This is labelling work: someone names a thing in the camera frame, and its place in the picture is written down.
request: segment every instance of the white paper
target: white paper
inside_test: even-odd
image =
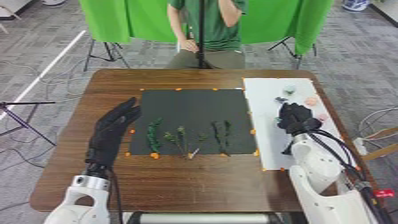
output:
[[[296,88],[292,95],[287,95],[283,93],[283,88],[287,86],[294,86]],[[340,134],[333,125],[331,117],[326,112],[319,96],[315,94],[310,79],[244,78],[244,98],[251,112],[251,125],[255,129],[260,163],[266,170],[280,170],[280,168],[287,169],[294,164],[292,157],[280,154],[289,145],[291,137],[285,134],[283,130],[276,127],[278,109],[282,106],[282,104],[275,101],[276,97],[285,98],[287,103],[303,105],[312,110],[314,118],[321,114],[326,115],[328,119],[323,122],[321,130],[324,130],[340,139]],[[305,99],[308,97],[314,97],[317,99],[315,106],[305,105]],[[346,160],[346,155],[339,145],[328,138],[324,138],[323,136],[319,137],[323,142],[337,152],[340,158]]]

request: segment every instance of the black mat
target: black mat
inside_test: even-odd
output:
[[[180,154],[177,147],[163,139],[164,132],[175,134],[184,127],[189,152],[200,146],[198,154],[218,154],[219,145],[214,139],[211,122],[223,126],[230,124],[227,137],[227,154],[251,154],[255,151],[253,136],[250,135],[250,118],[246,101],[241,90],[147,90],[141,93],[141,117],[134,122],[134,134],[129,151],[134,155],[150,153],[147,143],[148,123],[163,118],[156,136],[161,143],[159,154]],[[204,133],[207,140],[198,143],[196,135]]]

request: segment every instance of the person's hand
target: person's hand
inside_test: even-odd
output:
[[[180,44],[180,49],[184,49],[186,51],[189,52],[196,52],[198,51],[198,47],[195,45],[195,40],[180,40],[179,41],[179,44]]]
[[[120,140],[127,125],[140,117],[140,107],[134,105],[134,97],[118,104],[95,122],[93,135],[88,142],[84,163],[95,163],[108,168],[118,153]]]

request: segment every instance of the green screen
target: green screen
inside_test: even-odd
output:
[[[331,0],[246,0],[241,19],[243,44],[294,37],[294,53],[315,42]],[[131,37],[175,42],[166,18],[166,0],[79,0],[92,38],[129,42]]]

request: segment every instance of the wooden table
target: wooden table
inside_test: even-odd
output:
[[[346,131],[314,75],[305,71],[260,70],[99,70],[86,87],[56,151],[31,194],[31,207],[56,207],[72,176],[83,170],[86,142],[95,120],[140,89],[243,88],[246,78],[308,78],[326,106],[342,138]],[[124,156],[122,144],[115,161],[122,206],[125,211],[161,212],[267,212],[299,211],[287,172],[260,171],[259,157],[196,155],[191,161],[175,156]]]

